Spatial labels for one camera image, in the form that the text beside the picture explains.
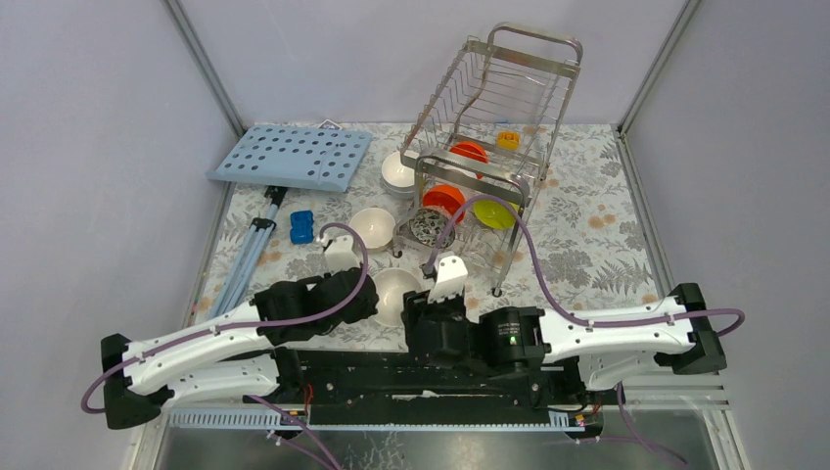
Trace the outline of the beige bowl with flower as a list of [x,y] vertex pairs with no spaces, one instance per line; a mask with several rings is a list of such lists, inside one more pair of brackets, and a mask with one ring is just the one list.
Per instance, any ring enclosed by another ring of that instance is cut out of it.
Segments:
[[381,208],[368,208],[357,212],[349,221],[370,253],[386,249],[392,242],[394,217]]

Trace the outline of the lime green bowl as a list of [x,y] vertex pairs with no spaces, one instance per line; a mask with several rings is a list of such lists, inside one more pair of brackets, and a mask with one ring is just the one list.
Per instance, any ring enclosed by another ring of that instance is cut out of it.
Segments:
[[494,230],[510,229],[516,224],[515,217],[502,205],[490,200],[479,200],[472,204],[476,219]]

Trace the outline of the white bowl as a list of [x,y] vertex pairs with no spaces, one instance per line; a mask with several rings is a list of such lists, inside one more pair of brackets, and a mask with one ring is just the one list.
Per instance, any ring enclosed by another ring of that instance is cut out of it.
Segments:
[[401,160],[401,153],[394,151],[383,161],[381,166],[382,177],[398,187],[415,186],[415,172]]
[[387,193],[397,199],[410,199],[416,194],[416,190],[413,186],[394,186],[384,177],[381,178],[381,184]]

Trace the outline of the stainless steel dish rack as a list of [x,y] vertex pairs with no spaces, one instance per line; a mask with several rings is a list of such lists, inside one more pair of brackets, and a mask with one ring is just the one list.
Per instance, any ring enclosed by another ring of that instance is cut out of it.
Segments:
[[[573,36],[504,22],[484,39],[468,37],[400,146],[415,172],[416,194],[396,224],[392,253],[428,252],[407,222],[424,207],[422,197],[439,184],[466,198],[497,197],[516,205],[528,221],[547,178],[561,120],[571,101],[584,56]],[[516,151],[499,148],[500,132],[521,136]],[[483,164],[449,149],[473,141],[487,153]]]

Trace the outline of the white bowl front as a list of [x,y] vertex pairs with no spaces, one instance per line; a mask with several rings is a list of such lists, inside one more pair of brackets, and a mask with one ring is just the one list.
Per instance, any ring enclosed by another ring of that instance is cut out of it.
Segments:
[[397,199],[410,199],[416,194],[416,190],[413,186],[394,186],[384,177],[381,178],[381,184],[387,193]]

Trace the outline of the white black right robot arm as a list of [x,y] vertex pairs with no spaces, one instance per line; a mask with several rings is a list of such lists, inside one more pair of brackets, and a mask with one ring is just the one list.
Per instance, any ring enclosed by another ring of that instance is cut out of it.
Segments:
[[727,366],[696,283],[679,284],[654,303],[592,310],[584,325],[534,306],[501,307],[471,321],[462,297],[430,302],[428,296],[405,294],[400,315],[418,364],[508,380],[575,358],[578,366],[563,374],[561,388],[576,403],[656,367],[699,375]]

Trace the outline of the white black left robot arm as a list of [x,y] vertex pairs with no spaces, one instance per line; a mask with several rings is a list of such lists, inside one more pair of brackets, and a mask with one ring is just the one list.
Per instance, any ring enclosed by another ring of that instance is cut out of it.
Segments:
[[374,315],[379,295],[352,268],[280,281],[202,325],[145,341],[101,342],[103,413],[111,430],[136,427],[180,403],[272,395],[297,399],[303,377],[283,350]]

